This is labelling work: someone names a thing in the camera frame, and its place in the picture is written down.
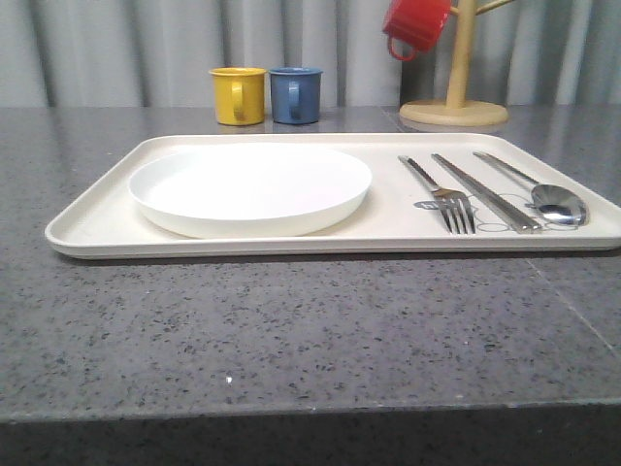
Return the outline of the white round plate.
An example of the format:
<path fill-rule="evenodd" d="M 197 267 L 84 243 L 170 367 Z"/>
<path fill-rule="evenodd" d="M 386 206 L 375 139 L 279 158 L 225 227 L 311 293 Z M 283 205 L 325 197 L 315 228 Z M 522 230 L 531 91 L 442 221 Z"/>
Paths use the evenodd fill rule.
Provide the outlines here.
<path fill-rule="evenodd" d="M 373 175 L 358 158 L 322 146 L 219 144 L 181 150 L 138 169 L 128 189 L 156 225 L 193 238 L 300 236 L 362 204 Z"/>

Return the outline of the red hanging mug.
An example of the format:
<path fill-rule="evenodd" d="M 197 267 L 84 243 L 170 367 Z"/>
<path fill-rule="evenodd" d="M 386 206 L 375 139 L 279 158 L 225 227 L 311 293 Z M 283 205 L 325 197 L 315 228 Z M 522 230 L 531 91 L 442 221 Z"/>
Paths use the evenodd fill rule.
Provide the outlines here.
<path fill-rule="evenodd" d="M 382 24 L 389 53 L 410 61 L 438 41 L 451 12 L 448 0 L 391 1 Z"/>

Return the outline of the wooden mug tree stand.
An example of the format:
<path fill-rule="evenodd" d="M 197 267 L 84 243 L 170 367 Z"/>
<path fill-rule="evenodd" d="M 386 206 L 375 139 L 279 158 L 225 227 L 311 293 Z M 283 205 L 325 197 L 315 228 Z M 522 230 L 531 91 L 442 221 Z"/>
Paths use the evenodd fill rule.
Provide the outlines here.
<path fill-rule="evenodd" d="M 476 17 L 510 3 L 459 1 L 450 12 L 457 17 L 450 75 L 444 100 L 415 100 L 401 106 L 402 118 L 417 123 L 442 126 L 489 126 L 508 121 L 507 109 L 498 104 L 467 99 L 470 62 L 474 46 Z"/>

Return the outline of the blue mug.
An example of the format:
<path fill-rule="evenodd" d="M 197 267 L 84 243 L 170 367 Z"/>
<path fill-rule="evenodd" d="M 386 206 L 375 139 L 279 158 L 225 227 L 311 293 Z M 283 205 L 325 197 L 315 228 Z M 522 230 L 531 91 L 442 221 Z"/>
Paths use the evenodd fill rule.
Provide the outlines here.
<path fill-rule="evenodd" d="M 280 67 L 269 71 L 273 121 L 310 124 L 319 120 L 322 71 Z"/>

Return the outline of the silver metal spoon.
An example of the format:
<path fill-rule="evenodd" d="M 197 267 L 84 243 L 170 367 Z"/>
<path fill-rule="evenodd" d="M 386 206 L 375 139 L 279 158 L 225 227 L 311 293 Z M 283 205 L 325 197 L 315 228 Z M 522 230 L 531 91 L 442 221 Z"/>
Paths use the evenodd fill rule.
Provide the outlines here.
<path fill-rule="evenodd" d="M 532 204 L 548 222 L 567 226 L 582 226 L 588 222 L 586 203 L 572 191 L 556 184 L 540 183 L 488 152 L 474 151 L 474 155 L 495 169 L 530 183 Z"/>

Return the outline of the yellow mug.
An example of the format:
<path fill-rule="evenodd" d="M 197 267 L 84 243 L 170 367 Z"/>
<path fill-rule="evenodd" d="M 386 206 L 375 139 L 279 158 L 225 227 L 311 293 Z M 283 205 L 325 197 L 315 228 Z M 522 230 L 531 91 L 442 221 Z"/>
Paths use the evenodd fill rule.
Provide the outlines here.
<path fill-rule="evenodd" d="M 265 69 L 254 67 L 210 70 L 218 123 L 247 126 L 264 121 L 266 73 Z"/>

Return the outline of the silver metal fork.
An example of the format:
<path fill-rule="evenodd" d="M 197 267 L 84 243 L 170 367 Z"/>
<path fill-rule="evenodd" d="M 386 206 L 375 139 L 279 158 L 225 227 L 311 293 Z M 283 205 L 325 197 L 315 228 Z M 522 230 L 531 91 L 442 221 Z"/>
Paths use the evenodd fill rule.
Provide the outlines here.
<path fill-rule="evenodd" d="M 471 202 L 465 193 L 440 186 L 412 158 L 399 155 L 398 159 L 407 166 L 409 170 L 415 173 L 430 191 L 449 233 L 475 233 L 474 213 Z"/>

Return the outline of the cream rabbit serving tray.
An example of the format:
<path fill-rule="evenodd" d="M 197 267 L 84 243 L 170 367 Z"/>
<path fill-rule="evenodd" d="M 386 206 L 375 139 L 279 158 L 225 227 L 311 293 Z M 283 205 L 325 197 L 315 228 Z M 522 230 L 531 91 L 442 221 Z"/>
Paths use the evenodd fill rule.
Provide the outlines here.
<path fill-rule="evenodd" d="M 142 166 L 173 153 L 203 153 L 231 144 L 283 143 L 331 148 L 364 161 L 373 182 L 361 207 L 327 229 L 301 237 L 190 239 L 147 220 L 132 199 L 128 182 Z M 478 158 L 491 153 L 535 179 L 563 186 L 583 199 L 588 222 L 579 227 L 546 225 L 519 234 L 474 202 L 476 233 L 453 235 L 433 211 L 427 190 L 401 162 L 409 156 L 439 183 L 454 186 L 434 161 L 440 154 L 512 205 L 527 210 L 529 188 L 504 177 Z M 473 133 L 321 133 L 176 135 L 138 144 L 46 228 L 50 245 L 82 259 L 319 254 L 339 252 L 612 250 L 620 245 L 620 210 L 599 194 L 510 142 Z"/>

